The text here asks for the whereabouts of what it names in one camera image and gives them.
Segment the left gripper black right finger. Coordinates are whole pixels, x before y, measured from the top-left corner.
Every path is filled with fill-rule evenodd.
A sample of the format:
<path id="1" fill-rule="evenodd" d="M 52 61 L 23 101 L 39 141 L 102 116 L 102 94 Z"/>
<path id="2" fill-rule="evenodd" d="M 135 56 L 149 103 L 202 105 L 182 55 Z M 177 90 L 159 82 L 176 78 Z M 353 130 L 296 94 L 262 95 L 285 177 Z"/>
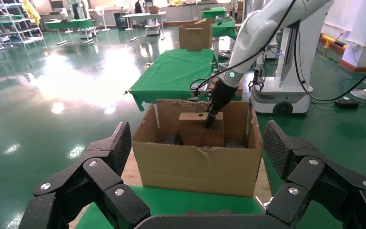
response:
<path id="1" fill-rule="evenodd" d="M 323 205 L 345 229 L 366 229 L 366 176 L 325 157 L 307 140 L 287 135 L 269 121 L 263 150 L 283 184 L 267 215 L 294 229 L 312 201 Z"/>

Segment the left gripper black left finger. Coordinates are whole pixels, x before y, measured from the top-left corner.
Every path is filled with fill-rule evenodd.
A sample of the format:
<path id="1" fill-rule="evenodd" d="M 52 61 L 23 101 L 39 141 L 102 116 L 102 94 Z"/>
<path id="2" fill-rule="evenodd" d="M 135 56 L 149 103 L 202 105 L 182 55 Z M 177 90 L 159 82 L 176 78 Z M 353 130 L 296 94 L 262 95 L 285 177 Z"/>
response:
<path id="1" fill-rule="evenodd" d="M 151 214 L 122 180 L 131 148 L 130 125 L 120 122 L 112 136 L 90 143 L 75 163 L 35 186 L 19 227 L 67 229 L 94 203 L 113 228 L 135 228 Z"/>

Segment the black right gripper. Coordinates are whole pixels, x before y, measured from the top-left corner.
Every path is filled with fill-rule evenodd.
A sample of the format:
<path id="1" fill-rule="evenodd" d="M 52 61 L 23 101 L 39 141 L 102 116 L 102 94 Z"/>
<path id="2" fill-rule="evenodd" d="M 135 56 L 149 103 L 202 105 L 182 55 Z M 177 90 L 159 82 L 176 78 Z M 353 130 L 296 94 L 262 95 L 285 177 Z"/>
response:
<path id="1" fill-rule="evenodd" d="M 217 112 L 225 107 L 234 97 L 238 87 L 230 87 L 222 80 L 218 80 L 211 90 L 209 112 L 203 124 L 204 128 L 210 129 L 216 119 Z"/>

